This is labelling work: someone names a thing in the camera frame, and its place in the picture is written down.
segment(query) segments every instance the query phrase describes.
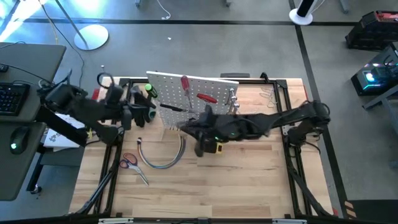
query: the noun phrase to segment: keyboard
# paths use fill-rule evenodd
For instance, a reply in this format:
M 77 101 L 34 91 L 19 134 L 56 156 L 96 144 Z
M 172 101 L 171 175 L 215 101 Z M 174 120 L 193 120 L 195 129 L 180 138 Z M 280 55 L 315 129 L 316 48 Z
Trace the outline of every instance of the keyboard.
M 0 115 L 18 116 L 29 88 L 28 84 L 0 83 Z

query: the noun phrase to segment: yellow tag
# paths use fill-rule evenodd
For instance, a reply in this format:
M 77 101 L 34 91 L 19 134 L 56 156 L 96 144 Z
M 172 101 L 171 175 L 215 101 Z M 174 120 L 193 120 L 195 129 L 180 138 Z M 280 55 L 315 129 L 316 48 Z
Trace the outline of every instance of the yellow tag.
M 218 142 L 216 146 L 216 154 L 221 154 L 223 152 L 223 144 Z
M 91 128 L 90 128 L 90 130 L 87 132 L 87 134 L 88 134 L 88 139 L 92 139 L 92 138 L 93 138 L 93 131 L 91 130 Z

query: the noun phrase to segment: white floor lamp base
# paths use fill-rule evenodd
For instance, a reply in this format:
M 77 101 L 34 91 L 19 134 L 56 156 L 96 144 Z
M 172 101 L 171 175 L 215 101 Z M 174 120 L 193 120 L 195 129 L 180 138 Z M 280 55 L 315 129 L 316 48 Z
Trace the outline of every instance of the white floor lamp base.
M 100 25 L 90 25 L 79 30 L 80 34 L 86 40 L 81 39 L 79 34 L 75 35 L 75 45 L 80 50 L 94 50 L 106 43 L 109 38 L 108 30 Z
M 301 17 L 297 15 L 297 9 L 291 10 L 289 13 L 290 20 L 297 25 L 309 25 L 312 22 L 312 15 L 309 14 L 307 17 Z

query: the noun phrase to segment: white paper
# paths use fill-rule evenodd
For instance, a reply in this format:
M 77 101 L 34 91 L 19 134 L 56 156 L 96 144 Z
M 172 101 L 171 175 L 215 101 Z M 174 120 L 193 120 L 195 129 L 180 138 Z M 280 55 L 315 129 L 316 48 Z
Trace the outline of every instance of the white paper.
M 75 128 L 83 128 L 85 126 L 83 123 L 71 118 L 69 115 L 58 113 L 56 113 L 56 115 Z M 45 137 L 44 147 L 52 147 L 54 152 L 57 152 L 67 148 L 78 148 L 79 145 L 67 139 L 65 136 L 57 133 L 56 131 L 49 129 L 47 136 Z

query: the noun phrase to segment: screwdriver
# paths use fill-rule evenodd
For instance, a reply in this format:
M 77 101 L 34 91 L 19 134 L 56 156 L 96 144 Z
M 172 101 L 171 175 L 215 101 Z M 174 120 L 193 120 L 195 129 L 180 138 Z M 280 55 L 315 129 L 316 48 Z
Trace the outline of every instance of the screwdriver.
M 151 98 L 157 98 L 157 91 L 155 90 L 154 86 L 152 86 L 151 84 L 146 84 L 145 85 L 145 91 L 148 93 L 148 95 Z
M 163 103 L 161 103 L 160 106 L 163 108 L 171 109 L 172 111 L 176 111 L 176 112 L 196 113 L 196 111 L 193 111 L 193 110 L 182 109 L 182 108 L 178 108 L 176 106 L 165 105 Z
M 217 103 L 216 99 L 214 99 L 212 96 L 209 96 L 206 94 L 198 93 L 197 98 L 203 100 L 206 103 Z
M 190 89 L 190 87 L 189 87 L 189 80 L 188 80 L 188 77 L 187 77 L 186 75 L 183 75 L 183 76 L 181 77 L 181 85 L 182 85 L 182 89 L 183 89 L 184 92 L 185 92 L 185 96 L 188 97 L 189 106 L 191 107 L 191 109 L 193 109 L 193 108 L 192 108 L 192 103 L 191 103 L 191 97 L 190 97 L 190 95 L 189 95 L 189 89 Z

